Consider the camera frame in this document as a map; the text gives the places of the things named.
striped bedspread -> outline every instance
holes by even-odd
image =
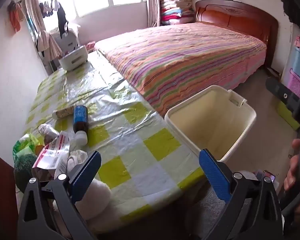
[[[162,116],[210,85],[237,87],[266,56],[257,38],[203,23],[136,30],[99,41],[95,50]]]

orange towel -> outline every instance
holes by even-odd
[[[15,32],[20,31],[20,20],[17,9],[10,11],[10,21]]]

screw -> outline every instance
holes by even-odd
[[[271,183],[272,182],[272,180],[269,177],[265,177],[264,180],[265,180],[266,183]]]
[[[35,183],[36,182],[36,178],[31,178],[31,179],[29,179],[29,182],[31,183],[31,184],[33,184],[33,183]]]
[[[239,173],[239,172],[236,172],[235,174],[233,174],[233,176],[234,176],[236,179],[242,179],[242,174]]]
[[[64,174],[64,173],[62,173],[62,174],[60,174],[60,175],[58,176],[58,179],[59,179],[59,180],[64,180],[64,179],[66,179],[66,177],[67,177],[67,175]]]

wooden headboard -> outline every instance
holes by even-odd
[[[267,45],[265,66],[271,67],[277,44],[278,21],[265,11],[236,1],[201,0],[195,3],[196,22],[247,34]]]

human hand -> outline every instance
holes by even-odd
[[[292,142],[292,148],[298,150],[300,148],[300,139],[294,139]],[[283,182],[284,190],[289,190],[296,182],[295,173],[298,168],[299,155],[295,155],[290,159],[290,168]],[[300,205],[295,210],[295,215],[300,216]]]

